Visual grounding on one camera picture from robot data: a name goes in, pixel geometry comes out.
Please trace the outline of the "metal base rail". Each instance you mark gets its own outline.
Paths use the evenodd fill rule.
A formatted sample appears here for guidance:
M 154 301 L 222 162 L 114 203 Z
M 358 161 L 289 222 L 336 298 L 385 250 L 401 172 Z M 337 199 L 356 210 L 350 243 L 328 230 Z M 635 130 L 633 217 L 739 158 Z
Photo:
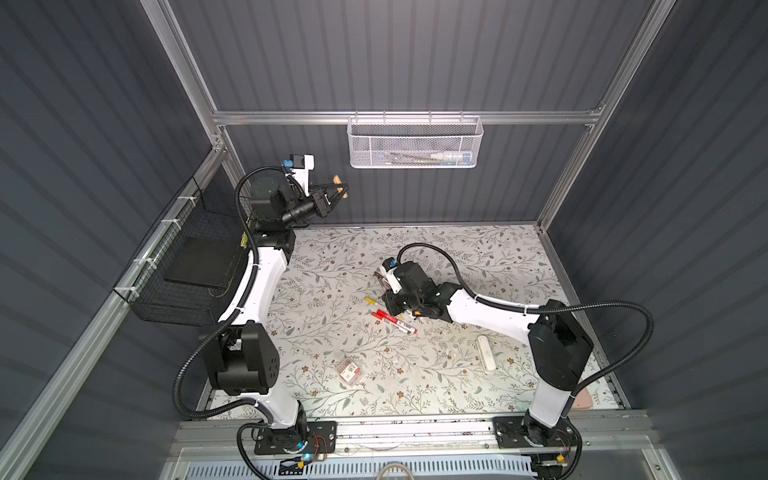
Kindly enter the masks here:
M 378 417 L 339 417 L 331 430 L 309 435 L 312 453 L 354 455 L 365 451 L 428 450 L 431 448 L 495 449 L 508 445 L 525 449 L 524 415 L 514 413 L 438 414 Z M 581 410 L 570 413 L 573 428 L 586 449 L 647 448 L 660 441 L 643 410 Z M 237 452 L 236 433 L 243 420 L 184 422 L 170 454 L 212 456 Z

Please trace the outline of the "red capped marker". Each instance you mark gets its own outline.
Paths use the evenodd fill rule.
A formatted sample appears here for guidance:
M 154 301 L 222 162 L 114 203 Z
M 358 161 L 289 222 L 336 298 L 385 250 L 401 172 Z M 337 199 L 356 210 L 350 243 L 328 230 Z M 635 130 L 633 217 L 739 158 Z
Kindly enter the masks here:
M 418 332 L 418 330 L 416 328 L 408 325 L 402 319 L 394 317 L 394 316 L 388 314 L 387 312 L 385 312 L 385 311 L 383 311 L 381 309 L 378 309 L 376 311 L 375 316 L 377 318 L 382 319 L 382 320 L 386 320 L 390 324 L 394 325 L 395 327 L 397 327 L 398 329 L 400 329 L 403 332 L 407 332 L 408 334 L 416 334 Z
M 416 329 L 413 329 L 411 327 L 406 327 L 404 324 L 401 324 L 398 319 L 396 319 L 395 317 L 389 316 L 388 314 L 386 314 L 383 311 L 378 310 L 376 312 L 373 312 L 372 315 L 377 320 L 381 320 L 381 321 L 385 322 L 386 324 L 388 324 L 390 326 L 393 326 L 396 329 L 398 329 L 399 331 L 404 332 L 406 334 L 413 335 L 413 334 L 415 334 L 417 332 Z

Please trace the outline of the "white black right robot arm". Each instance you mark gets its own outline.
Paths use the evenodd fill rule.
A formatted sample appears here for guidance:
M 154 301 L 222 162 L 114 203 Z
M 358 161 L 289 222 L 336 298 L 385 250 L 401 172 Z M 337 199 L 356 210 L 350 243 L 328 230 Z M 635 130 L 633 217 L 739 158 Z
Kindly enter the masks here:
M 317 352 L 294 375 L 316 416 L 520 412 L 537 385 L 522 341 L 472 324 L 406 316 L 404 333 L 374 318 L 375 269 L 401 256 L 436 282 L 458 277 L 512 300 L 562 299 L 530 225 L 319 228 L 302 240 L 307 295 L 321 324 Z

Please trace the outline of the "small red white box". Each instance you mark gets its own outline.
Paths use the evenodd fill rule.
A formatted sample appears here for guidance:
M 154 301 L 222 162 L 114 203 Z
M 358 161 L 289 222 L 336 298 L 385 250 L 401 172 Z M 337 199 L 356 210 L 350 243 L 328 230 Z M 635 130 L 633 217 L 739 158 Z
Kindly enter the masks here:
M 348 386 L 355 385 L 362 378 L 360 365 L 351 358 L 342 360 L 337 367 L 337 372 L 342 383 Z

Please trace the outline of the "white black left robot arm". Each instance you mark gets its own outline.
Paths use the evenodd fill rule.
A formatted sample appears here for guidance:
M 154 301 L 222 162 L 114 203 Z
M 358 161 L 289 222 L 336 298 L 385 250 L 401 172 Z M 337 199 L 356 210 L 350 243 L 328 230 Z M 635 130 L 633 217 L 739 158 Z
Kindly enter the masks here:
M 280 354 L 265 322 L 295 247 L 298 228 L 328 216 L 346 198 L 340 178 L 313 184 L 298 168 L 260 167 L 234 189 L 246 250 L 239 283 L 217 323 L 204 329 L 193 359 L 201 358 L 211 387 L 230 400 L 218 407 L 189 409 L 181 400 L 180 377 L 173 401 L 189 418 L 208 419 L 237 408 L 253 407 L 262 416 L 256 426 L 283 440 L 291 450 L 305 447 L 311 435 L 301 402 L 279 385 Z M 250 210 L 241 207 L 249 204 Z

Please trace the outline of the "white eraser case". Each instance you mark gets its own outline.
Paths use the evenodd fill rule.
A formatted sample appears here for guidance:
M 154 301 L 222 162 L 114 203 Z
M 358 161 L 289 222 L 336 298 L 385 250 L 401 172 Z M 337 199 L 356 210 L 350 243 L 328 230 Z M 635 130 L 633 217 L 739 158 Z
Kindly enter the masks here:
M 489 339 L 485 335 L 480 335 L 476 343 L 484 370 L 487 373 L 494 372 L 497 366 Z

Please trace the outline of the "brown capped marker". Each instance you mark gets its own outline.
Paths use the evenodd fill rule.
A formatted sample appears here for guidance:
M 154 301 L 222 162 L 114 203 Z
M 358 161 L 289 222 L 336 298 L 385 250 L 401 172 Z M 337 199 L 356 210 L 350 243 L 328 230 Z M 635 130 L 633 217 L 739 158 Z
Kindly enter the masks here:
M 382 286 L 382 288 L 383 288 L 385 291 L 387 291 L 387 290 L 390 290 L 390 289 L 391 289 L 391 286 L 390 286 L 390 284 L 389 284 L 388 280 L 386 279 L 386 277 L 385 277 L 384 275 L 382 275 L 382 274 L 381 274 L 380 272 L 378 272 L 378 271 L 375 271 L 375 272 L 374 272 L 374 276 L 375 276 L 375 278 L 376 278 L 376 279 L 379 281 L 380 285 Z

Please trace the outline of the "pink pencil case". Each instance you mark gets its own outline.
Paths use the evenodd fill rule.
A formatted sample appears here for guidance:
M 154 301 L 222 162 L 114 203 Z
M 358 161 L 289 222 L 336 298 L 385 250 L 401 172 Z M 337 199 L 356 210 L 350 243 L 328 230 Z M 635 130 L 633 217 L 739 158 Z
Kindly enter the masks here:
M 594 406 L 594 402 L 588 389 L 581 390 L 573 402 L 573 410 L 590 410 Z

